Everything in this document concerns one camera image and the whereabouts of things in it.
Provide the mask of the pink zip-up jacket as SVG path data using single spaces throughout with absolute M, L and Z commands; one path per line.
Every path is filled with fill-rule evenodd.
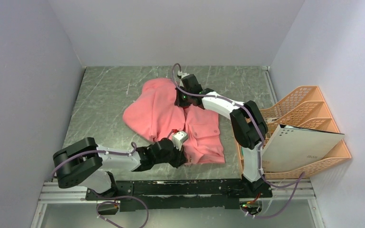
M 165 138 L 171 130 L 184 131 L 184 151 L 190 164 L 224 163 L 219 116 L 196 106 L 175 106 L 176 88 L 167 78 L 144 83 L 141 95 L 123 114 L 124 123 L 150 142 Z

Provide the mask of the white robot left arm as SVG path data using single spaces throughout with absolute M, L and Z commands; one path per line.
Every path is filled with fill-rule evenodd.
M 121 193 L 111 169 L 142 172 L 157 164 L 178 168 L 187 162 L 181 141 L 163 138 L 148 146 L 131 143 L 131 150 L 116 150 L 84 138 L 53 155 L 52 177 L 61 189 L 83 186 L 106 200 Z

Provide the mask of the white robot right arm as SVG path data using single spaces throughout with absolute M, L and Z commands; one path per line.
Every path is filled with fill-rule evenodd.
M 268 132 L 267 124 L 253 101 L 238 102 L 226 98 L 209 88 L 202 88 L 193 74 L 178 71 L 180 79 L 176 87 L 176 106 L 197 106 L 226 117 L 231 121 L 236 142 L 241 146 L 243 156 L 242 191 L 248 197 L 254 197 L 264 184 L 262 147 Z

